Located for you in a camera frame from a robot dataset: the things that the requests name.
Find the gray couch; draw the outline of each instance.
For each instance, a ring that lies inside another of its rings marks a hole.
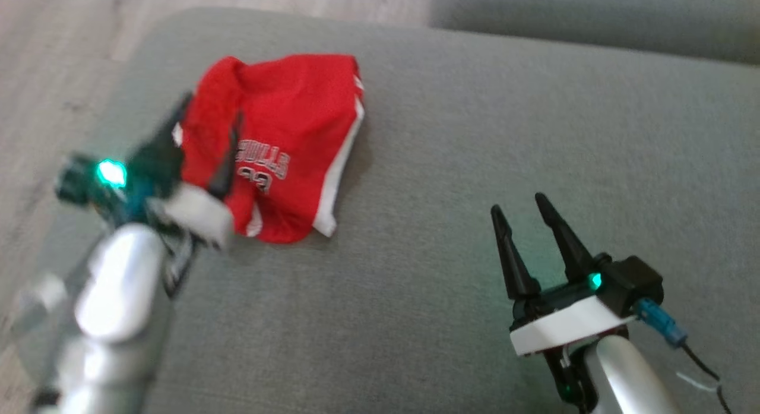
[[[511,348],[489,218],[500,203],[530,270],[556,284],[537,190],[589,249],[663,274],[666,308],[735,412],[757,412],[760,70],[201,9],[146,38],[83,148],[123,156],[222,56],[297,52],[352,53],[366,86],[337,233],[204,251],[149,413],[563,412],[543,361]],[[97,230],[61,213],[40,269],[67,270]],[[719,409],[676,378],[698,376],[686,357],[640,325],[632,338],[684,412]],[[33,340],[22,357],[39,369],[50,340]]]
[[[760,0],[433,0],[431,25],[760,63]]]

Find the black cable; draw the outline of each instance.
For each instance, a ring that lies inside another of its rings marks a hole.
[[[681,348],[684,352],[686,352],[687,356],[690,357],[697,366],[705,371],[706,374],[708,374],[710,377],[714,378],[715,381],[717,381],[717,388],[715,390],[715,393],[717,393],[717,400],[720,401],[720,406],[723,407],[723,411],[726,414],[731,414],[731,409],[728,407],[728,404],[726,403],[726,398],[723,396],[723,385],[720,382],[720,377],[715,373],[715,371],[711,370],[708,366],[705,365],[705,362],[703,362],[697,355],[692,352],[692,349],[689,347],[688,344],[684,343],[681,345]]]

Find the white cable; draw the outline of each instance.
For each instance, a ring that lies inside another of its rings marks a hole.
[[[720,382],[717,382],[717,386],[715,386],[715,387],[705,386],[705,384],[701,384],[700,382],[696,381],[695,379],[690,378],[686,374],[681,373],[679,371],[676,371],[676,375],[681,380],[686,381],[687,383],[691,384],[692,386],[694,386],[694,387],[696,387],[696,388],[698,388],[700,390],[705,390],[705,392],[717,393],[717,388],[719,388],[719,386],[720,386]]]

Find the green led light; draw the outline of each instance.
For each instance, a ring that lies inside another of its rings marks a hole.
[[[601,273],[591,273],[588,275],[588,285],[591,287],[591,290],[597,290],[602,285],[602,274]]]
[[[572,402],[572,396],[572,389],[570,388],[570,385],[565,385],[565,388],[563,388],[562,392],[560,393],[560,397],[564,401]]]
[[[98,163],[97,177],[101,182],[115,188],[127,186],[127,169],[121,163],[111,159]]]

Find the wooden floor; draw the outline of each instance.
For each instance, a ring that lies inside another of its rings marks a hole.
[[[64,154],[93,129],[125,62],[157,21],[221,6],[426,26],[430,0],[0,0],[0,330],[52,220]],[[22,412],[31,383],[0,354],[0,413]]]

